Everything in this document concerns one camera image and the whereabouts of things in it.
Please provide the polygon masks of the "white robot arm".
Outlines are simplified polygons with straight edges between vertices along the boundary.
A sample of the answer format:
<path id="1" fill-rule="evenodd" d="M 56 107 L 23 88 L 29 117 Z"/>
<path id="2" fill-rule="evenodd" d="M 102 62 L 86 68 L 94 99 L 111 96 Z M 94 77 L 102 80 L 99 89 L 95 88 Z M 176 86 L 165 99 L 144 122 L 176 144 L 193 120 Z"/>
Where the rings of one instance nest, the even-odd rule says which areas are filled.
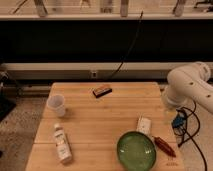
<path id="1" fill-rule="evenodd" d="M 183 107 L 188 99 L 213 114 L 213 86 L 207 83 L 210 76 L 210 67 L 204 62 L 180 66 L 168 73 L 168 85 L 162 92 L 166 124 L 172 123 L 176 110 Z"/>

